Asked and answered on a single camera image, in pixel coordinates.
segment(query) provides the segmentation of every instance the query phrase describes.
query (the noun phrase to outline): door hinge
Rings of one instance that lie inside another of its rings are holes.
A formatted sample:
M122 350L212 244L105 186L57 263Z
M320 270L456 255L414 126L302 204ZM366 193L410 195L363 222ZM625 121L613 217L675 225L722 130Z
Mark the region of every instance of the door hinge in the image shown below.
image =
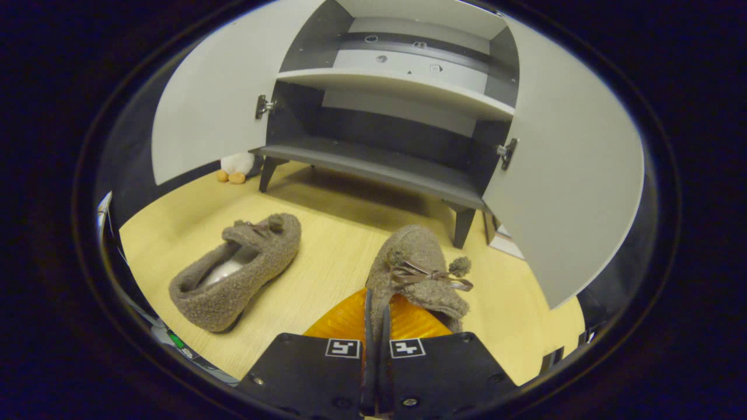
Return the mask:
M503 159L503 163L500 166L502 170L507 170L509 168L509 164L511 163L511 157L513 157L514 152L516 152L517 144L518 144L518 139L512 138L508 146L504 146L503 144L496 146L495 152L498 154L498 156L500 156L500 158Z
M280 104L278 103L277 99L274 101L267 101L267 97L265 95L260 95L257 98L257 110L254 113L254 118L257 120L262 119L262 114L265 112L273 112L277 108L280 108Z

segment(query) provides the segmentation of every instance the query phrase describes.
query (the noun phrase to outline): open cabinet door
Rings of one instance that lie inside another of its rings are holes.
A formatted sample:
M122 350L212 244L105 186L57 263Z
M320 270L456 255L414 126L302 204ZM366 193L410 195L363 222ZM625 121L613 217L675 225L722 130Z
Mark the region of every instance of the open cabinet door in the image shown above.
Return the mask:
M506 144L483 199L556 308L613 257L638 209L643 149L615 94L564 48L506 16L519 87Z
M288 47L323 0L278 0L205 38L179 64L155 112L152 160L160 185L211 161L264 146L267 116Z

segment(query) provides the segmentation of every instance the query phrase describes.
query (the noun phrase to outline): cabinet shelf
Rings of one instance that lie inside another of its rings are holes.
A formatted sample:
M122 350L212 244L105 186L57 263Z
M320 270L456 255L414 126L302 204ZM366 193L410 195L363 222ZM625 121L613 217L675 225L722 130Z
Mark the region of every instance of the cabinet shelf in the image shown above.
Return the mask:
M320 90L356 90L440 105L477 120L511 120L514 108L501 101L437 79L415 78L359 69L310 69L281 72L277 80Z
M288 138L254 152L411 188L472 209L485 208L466 173L409 155L317 136Z

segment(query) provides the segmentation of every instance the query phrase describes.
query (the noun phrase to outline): slipper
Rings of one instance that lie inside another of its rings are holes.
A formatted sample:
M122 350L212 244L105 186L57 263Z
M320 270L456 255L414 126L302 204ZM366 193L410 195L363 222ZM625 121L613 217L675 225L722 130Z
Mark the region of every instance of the slipper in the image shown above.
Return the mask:
M469 305L456 290L469 291L473 285L463 277L471 263L460 257L446 269L443 251L433 232L419 225L396 231L382 245L368 274L366 287L372 291L371 328L379 339L384 309L396 294L428 309L452 333L462 331L461 319Z
M301 223L292 214L257 224L239 220L223 230L224 244L176 275L171 300L192 324L225 332L254 294L291 263L300 239Z

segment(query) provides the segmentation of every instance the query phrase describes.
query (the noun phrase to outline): green light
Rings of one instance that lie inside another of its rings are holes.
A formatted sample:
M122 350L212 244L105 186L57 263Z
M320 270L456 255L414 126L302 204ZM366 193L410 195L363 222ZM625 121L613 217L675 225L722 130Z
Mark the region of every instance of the green light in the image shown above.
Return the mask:
M181 339L179 339L179 337L177 337L176 335L174 335L174 333L169 333L169 337L171 337L171 340L174 342L174 344L176 344L176 347L178 347L178 348L184 348L185 347L184 342Z

